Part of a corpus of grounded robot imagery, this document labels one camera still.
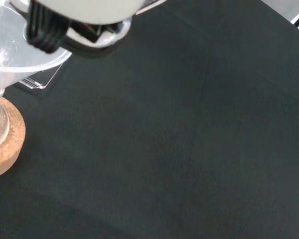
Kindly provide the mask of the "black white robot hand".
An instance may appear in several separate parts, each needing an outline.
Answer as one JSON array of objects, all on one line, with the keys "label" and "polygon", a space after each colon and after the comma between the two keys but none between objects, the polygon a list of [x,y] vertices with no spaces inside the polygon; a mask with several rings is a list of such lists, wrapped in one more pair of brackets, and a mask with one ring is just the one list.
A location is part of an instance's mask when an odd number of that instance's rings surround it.
[{"label": "black white robot hand", "polygon": [[60,48],[87,58],[109,54],[133,18],[161,0],[12,0],[26,20],[26,41],[52,54]]}]

